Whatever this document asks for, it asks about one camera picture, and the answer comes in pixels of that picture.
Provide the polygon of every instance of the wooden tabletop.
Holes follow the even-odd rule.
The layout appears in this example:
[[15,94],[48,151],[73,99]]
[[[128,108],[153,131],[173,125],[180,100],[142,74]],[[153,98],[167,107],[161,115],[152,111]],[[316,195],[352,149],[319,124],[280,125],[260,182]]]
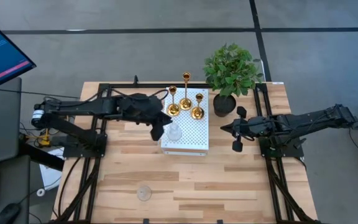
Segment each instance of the wooden tabletop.
[[[98,85],[99,82],[86,82],[81,99],[94,95]],[[284,85],[267,83],[267,86],[273,114],[291,113]],[[150,95],[159,89],[118,90]],[[234,111],[218,118],[213,112],[216,94],[217,91],[209,92],[209,152],[205,157],[162,154],[161,147],[151,140],[151,127],[108,122],[108,146],[101,160],[93,223],[142,223],[144,218],[149,218],[151,223],[216,223],[219,219],[224,223],[275,223],[265,159],[260,155],[259,144],[257,140],[243,139],[243,152],[231,149],[233,137],[219,127],[231,123],[237,115]],[[252,91],[236,100],[237,106],[246,108],[247,119],[257,115]],[[77,116],[75,124],[90,128],[91,120],[91,117]],[[75,160],[65,162],[58,196]],[[78,192],[83,161],[77,163],[67,182],[62,211]],[[293,198],[307,215],[317,219],[305,168],[293,158],[283,158],[283,163]],[[152,196],[146,202],[140,201],[136,194],[143,185],[152,189]],[[87,200],[85,195],[81,218],[85,217]]]

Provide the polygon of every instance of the green leaves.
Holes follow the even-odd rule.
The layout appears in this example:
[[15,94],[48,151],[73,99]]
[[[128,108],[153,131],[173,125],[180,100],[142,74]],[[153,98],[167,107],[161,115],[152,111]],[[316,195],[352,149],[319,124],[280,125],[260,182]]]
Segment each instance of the green leaves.
[[260,60],[252,60],[248,50],[236,44],[225,44],[204,60],[206,83],[211,85],[213,90],[221,90],[222,96],[246,95],[248,89],[255,88],[255,82],[261,82],[260,78],[263,77],[263,73],[259,73],[259,67],[253,62]]

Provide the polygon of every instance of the candle holder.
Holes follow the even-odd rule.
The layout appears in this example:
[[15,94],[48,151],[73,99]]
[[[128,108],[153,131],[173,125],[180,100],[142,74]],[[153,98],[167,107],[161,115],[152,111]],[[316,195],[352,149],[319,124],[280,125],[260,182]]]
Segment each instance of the candle holder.
[[180,100],[179,105],[182,110],[190,110],[191,100],[187,98],[187,83],[189,82],[191,75],[188,72],[183,74],[183,79],[185,81],[185,97]]
[[177,116],[180,113],[179,105],[175,104],[175,93],[177,92],[177,88],[175,86],[171,86],[169,89],[169,93],[172,95],[172,103],[167,108],[167,113],[170,116]]
[[202,119],[204,117],[204,109],[200,107],[200,103],[204,96],[201,93],[196,95],[197,106],[191,110],[191,117],[194,119]]

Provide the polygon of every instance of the black plant pot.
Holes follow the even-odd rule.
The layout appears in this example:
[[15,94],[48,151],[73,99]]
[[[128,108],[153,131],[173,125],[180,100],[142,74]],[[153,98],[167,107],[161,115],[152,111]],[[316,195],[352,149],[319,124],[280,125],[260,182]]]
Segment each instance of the black plant pot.
[[225,117],[236,108],[236,99],[232,95],[214,97],[214,111],[216,116]]

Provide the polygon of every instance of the gray floor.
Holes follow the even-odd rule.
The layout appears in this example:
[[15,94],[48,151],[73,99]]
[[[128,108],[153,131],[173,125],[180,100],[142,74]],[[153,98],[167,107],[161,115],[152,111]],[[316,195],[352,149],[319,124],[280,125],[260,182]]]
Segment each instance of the gray floor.
[[[262,28],[358,27],[358,1],[255,0]],[[2,30],[253,27],[247,0],[0,0]],[[85,81],[204,80],[203,59],[225,42],[259,57],[254,33],[70,34],[9,36],[38,67],[23,90],[78,96]],[[273,81],[285,82],[293,113],[342,103],[358,116],[358,32],[264,33]],[[23,95],[21,120],[34,103]],[[358,143],[358,131],[353,136]],[[346,130],[310,134],[306,164],[319,219],[358,223],[358,150]],[[40,184],[32,169],[32,188]],[[32,197],[30,210],[47,221],[56,192]]]

